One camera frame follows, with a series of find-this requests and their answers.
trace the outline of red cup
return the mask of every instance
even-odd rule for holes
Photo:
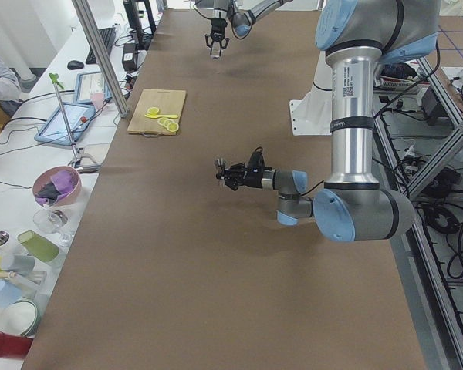
[[[31,344],[31,338],[10,335],[0,331],[0,357],[25,358]]]

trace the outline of cutting board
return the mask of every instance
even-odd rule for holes
[[[140,94],[139,102],[133,112],[127,132],[176,135],[178,131],[171,133],[159,125],[157,119],[147,118],[144,115],[149,108],[156,106],[160,109],[160,114],[178,114],[178,118],[174,119],[174,121],[180,125],[186,95],[185,90],[144,89]]]

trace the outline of black computer mouse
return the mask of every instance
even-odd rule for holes
[[[71,60],[70,62],[67,63],[67,69],[82,69],[84,68],[84,63],[82,63],[80,60]]]

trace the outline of qr code label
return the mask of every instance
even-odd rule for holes
[[[353,96],[353,86],[343,87],[343,98]]]

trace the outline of bowl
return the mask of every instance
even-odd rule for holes
[[[31,301],[17,301],[0,313],[0,331],[28,335],[38,324],[38,308]]]
[[[34,182],[34,184],[32,185],[32,195],[34,196],[34,199],[36,201],[37,204],[39,204],[40,206],[43,206],[44,204],[41,204],[40,202],[38,202],[38,200],[36,199],[36,194],[47,184],[47,183],[50,183],[51,182],[51,176],[58,173],[59,171],[61,170],[66,170],[68,171],[69,173],[72,174],[73,176],[73,181],[74,181],[74,188],[73,190],[68,193],[66,196],[64,196],[64,198],[62,198],[61,200],[57,200],[55,203],[53,204],[50,204],[50,206],[65,206],[65,205],[68,205],[68,204],[72,204],[76,201],[76,198],[77,196],[79,195],[81,189],[82,189],[82,184],[80,182],[80,175],[79,173],[77,172],[77,170],[75,170],[74,168],[72,167],[69,167],[69,166],[57,166],[57,167],[53,167],[53,168],[50,168],[49,170],[43,172],[41,175],[39,175],[39,177],[36,179],[36,181]]]

